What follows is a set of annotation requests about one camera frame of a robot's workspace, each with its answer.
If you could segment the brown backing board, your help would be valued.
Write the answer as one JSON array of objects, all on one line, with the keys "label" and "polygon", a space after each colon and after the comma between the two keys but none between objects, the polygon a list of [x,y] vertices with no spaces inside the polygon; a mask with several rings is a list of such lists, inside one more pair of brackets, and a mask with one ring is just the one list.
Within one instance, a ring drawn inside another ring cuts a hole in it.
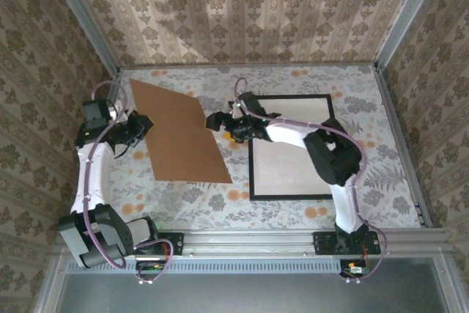
[{"label": "brown backing board", "polygon": [[197,98],[134,79],[130,87],[137,111],[154,123],[145,141],[156,180],[232,181]]}]

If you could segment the floral patterned table covering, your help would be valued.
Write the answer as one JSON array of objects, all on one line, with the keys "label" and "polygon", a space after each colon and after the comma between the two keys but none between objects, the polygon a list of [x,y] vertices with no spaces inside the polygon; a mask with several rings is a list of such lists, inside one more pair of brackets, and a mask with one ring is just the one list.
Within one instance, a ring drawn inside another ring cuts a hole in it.
[{"label": "floral patterned table covering", "polygon": [[[418,228],[420,221],[407,176],[371,65],[293,67],[186,67],[123,70],[131,80],[195,97],[206,114],[224,111],[246,78],[260,95],[329,94],[336,118],[366,150],[368,165],[357,194],[361,215],[381,228]],[[331,228],[330,200],[253,201],[249,196],[248,145],[216,135],[232,181],[229,184],[158,181],[145,143],[111,167],[111,205],[125,220],[142,216],[158,228],[320,229]]]}]

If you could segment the grey metal panel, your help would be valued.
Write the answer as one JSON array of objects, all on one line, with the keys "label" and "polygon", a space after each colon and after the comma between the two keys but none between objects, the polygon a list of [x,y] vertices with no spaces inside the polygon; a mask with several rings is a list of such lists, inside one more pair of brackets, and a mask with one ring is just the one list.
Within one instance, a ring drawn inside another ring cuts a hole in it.
[{"label": "grey metal panel", "polygon": [[449,313],[433,264],[387,259],[357,284],[330,274],[69,274],[58,313]]}]

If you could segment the aluminium side rail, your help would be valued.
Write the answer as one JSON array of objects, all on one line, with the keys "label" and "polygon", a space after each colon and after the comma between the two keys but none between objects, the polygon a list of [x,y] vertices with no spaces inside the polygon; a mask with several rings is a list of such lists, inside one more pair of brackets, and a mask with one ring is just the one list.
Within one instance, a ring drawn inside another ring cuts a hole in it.
[{"label": "aluminium side rail", "polygon": [[420,183],[418,181],[418,176],[405,141],[405,136],[403,134],[399,117],[394,107],[394,102],[392,101],[391,93],[389,91],[384,73],[382,72],[382,70],[379,70],[376,66],[374,66],[373,69],[374,77],[376,79],[377,86],[380,91],[380,95],[388,117],[391,131],[394,136],[394,141],[396,143],[396,148],[399,153],[400,161],[402,163],[402,168],[410,189],[410,195],[412,196],[414,201],[414,208],[417,210],[421,226],[431,228],[434,226],[434,224],[432,222],[429,209],[426,205],[426,201],[422,193]]},{"label": "aluminium side rail", "polygon": [[[107,100],[108,103],[121,100],[126,108],[128,97],[119,82],[110,80],[95,86],[89,100]],[[87,233],[95,221],[93,216],[96,210],[111,201],[109,182],[116,147],[111,148],[106,142],[100,143],[100,140],[116,123],[113,121],[94,144],[76,148],[79,173],[76,195],[70,209],[70,222],[79,232]]]}]

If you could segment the aluminium corner post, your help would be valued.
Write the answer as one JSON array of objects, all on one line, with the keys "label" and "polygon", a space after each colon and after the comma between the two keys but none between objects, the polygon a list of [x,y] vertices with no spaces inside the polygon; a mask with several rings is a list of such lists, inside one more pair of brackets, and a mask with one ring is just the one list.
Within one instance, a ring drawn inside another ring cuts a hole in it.
[{"label": "aluminium corner post", "polygon": [[65,1],[73,11],[109,75],[116,78],[119,75],[118,61],[112,53],[104,31],[100,28],[96,17],[92,13],[92,7],[87,4],[86,0]]},{"label": "aluminium corner post", "polygon": [[377,72],[388,65],[423,3],[424,0],[405,0],[375,60]]}]

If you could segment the long aluminium mounting rail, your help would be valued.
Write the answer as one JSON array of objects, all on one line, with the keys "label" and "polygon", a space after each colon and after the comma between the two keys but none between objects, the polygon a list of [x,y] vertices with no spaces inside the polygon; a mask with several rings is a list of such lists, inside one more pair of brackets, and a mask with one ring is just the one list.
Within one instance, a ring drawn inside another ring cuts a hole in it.
[{"label": "long aluminium mounting rail", "polygon": [[[177,259],[298,259],[315,254],[315,229],[184,230],[182,255]],[[439,228],[385,229],[379,235],[381,254],[389,258],[432,257],[449,251],[445,231]]]}]

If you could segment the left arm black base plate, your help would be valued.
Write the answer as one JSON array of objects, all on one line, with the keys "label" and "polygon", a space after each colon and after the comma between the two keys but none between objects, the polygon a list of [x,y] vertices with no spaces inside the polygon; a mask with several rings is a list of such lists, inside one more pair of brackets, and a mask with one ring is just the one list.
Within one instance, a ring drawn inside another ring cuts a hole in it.
[{"label": "left arm black base plate", "polygon": [[[160,232],[159,235],[163,239],[168,240],[173,245],[173,255],[182,255],[184,245],[184,234],[182,232]],[[144,240],[138,244],[137,248],[132,248],[128,255],[155,255],[155,256],[168,256],[170,248],[168,243],[156,243],[144,246],[144,243],[151,242],[152,240],[160,240],[159,237]]]}]

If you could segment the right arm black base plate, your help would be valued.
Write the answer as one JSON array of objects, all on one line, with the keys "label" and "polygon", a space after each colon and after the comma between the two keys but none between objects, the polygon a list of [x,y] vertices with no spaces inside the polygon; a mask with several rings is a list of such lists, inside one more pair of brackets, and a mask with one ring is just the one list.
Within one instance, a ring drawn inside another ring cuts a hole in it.
[{"label": "right arm black base plate", "polygon": [[365,235],[314,232],[313,245],[317,255],[381,254],[376,232],[367,232]]}]

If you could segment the aluminium frame beam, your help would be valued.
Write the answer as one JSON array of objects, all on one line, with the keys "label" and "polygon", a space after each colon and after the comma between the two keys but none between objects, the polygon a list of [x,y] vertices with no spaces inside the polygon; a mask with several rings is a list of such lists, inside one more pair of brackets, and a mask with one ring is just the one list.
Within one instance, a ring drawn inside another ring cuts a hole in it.
[{"label": "aluminium frame beam", "polygon": [[469,313],[469,297],[452,255],[439,250],[434,257],[434,264],[448,312]]},{"label": "aluminium frame beam", "polygon": [[68,260],[68,252],[65,248],[53,254],[32,313],[56,313]]}]

